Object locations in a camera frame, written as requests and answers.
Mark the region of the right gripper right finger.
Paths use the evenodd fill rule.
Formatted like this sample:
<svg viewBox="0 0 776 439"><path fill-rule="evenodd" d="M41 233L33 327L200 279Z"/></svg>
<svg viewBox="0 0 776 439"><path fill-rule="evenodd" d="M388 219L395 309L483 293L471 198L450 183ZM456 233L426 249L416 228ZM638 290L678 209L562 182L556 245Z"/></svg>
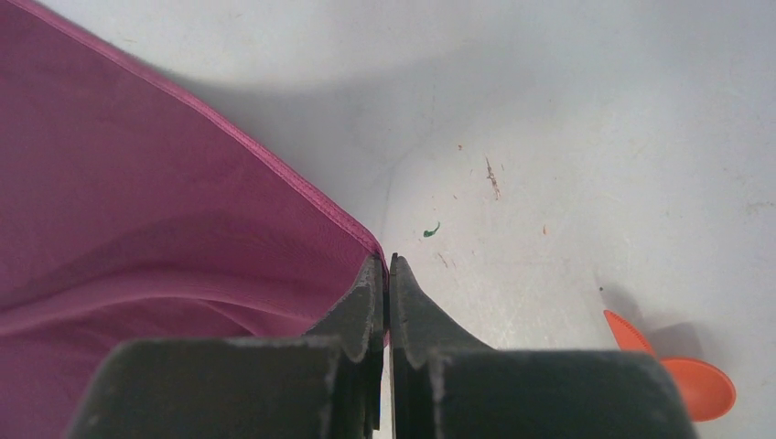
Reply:
<svg viewBox="0 0 776 439"><path fill-rule="evenodd" d="M693 438L653 358L618 350L498 350L424 293L394 255L390 314L397 438Z"/></svg>

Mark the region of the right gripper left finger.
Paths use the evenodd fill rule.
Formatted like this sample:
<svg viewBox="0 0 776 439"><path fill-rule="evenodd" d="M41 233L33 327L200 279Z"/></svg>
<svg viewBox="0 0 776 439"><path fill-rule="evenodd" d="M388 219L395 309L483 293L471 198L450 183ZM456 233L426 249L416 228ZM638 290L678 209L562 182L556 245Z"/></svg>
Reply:
<svg viewBox="0 0 776 439"><path fill-rule="evenodd" d="M104 361L69 438L370 438L380 427L383 262L299 337L158 338Z"/></svg>

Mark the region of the magenta cloth napkin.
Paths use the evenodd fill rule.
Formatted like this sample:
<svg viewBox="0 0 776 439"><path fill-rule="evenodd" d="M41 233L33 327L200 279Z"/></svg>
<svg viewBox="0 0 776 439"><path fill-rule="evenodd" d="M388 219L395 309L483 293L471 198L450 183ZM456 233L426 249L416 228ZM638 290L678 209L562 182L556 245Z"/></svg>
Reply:
<svg viewBox="0 0 776 439"><path fill-rule="evenodd" d="M1 4L1 435L59 438L141 337L296 336L372 234L188 91Z"/></svg>

